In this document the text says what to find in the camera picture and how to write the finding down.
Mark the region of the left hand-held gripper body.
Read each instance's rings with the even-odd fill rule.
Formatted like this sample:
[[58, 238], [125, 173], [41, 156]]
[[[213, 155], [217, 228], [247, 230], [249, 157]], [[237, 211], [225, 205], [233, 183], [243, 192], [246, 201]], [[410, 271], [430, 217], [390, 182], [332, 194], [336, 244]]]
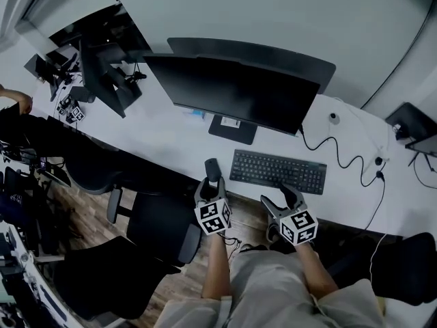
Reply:
[[195, 216], [206, 235], [224, 232], [231, 227], [231, 208], [227, 203], [226, 193], [219, 193], [211, 200], [196, 193], [195, 203]]

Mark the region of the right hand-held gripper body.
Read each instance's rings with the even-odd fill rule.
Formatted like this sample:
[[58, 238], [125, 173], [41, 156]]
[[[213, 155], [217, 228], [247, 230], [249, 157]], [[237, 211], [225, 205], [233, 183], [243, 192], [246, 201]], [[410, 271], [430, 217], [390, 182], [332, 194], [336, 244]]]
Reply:
[[312, 241], [318, 231], [318, 220], [307, 206], [279, 211], [279, 234], [293, 246]]

